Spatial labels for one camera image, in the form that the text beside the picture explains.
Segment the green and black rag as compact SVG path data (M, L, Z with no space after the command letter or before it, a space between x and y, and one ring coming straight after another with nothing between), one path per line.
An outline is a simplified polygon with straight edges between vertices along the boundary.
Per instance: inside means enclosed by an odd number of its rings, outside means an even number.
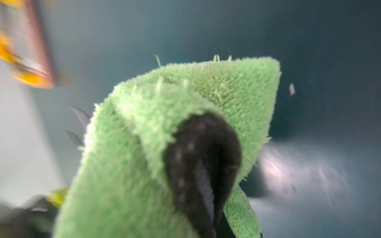
M259 238L240 182L281 77L270 57L173 63L95 107L55 238Z

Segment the small sickle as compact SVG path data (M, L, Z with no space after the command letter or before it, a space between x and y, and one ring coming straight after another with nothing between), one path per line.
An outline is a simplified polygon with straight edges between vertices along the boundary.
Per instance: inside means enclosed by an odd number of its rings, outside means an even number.
M83 141L75 133L68 130L62 130L62 132L75 147L79 148L83 146Z
M77 107L74 107L74 106L71 106L71 109L75 113L75 115L78 118L78 120L80 121L81 125L84 128L86 128L87 125L90 123L90 117L87 115L87 113L84 112L83 110L77 108Z

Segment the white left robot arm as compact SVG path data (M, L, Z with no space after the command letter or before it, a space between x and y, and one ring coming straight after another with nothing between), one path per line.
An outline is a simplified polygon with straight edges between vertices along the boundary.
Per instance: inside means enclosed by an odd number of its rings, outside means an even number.
M26 207L1 203L2 238L50 238L59 209L44 196L38 196Z

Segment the yellow-tipped steel tongs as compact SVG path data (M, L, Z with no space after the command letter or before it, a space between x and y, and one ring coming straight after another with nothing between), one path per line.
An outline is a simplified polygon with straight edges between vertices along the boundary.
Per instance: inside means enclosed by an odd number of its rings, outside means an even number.
M52 89L53 82L43 66L31 59L22 58L12 51L11 39L1 34L1 60L14 69L11 76L17 81L35 88Z

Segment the pink plastic tray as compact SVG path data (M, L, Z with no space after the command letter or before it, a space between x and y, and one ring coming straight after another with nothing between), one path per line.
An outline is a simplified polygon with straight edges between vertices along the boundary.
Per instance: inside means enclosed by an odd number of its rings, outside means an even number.
M31 69L29 75L15 73L14 78L28 86L53 89L55 74L51 63L41 19L37 11L36 1L23 1L21 13L24 15L24 31L31 53Z

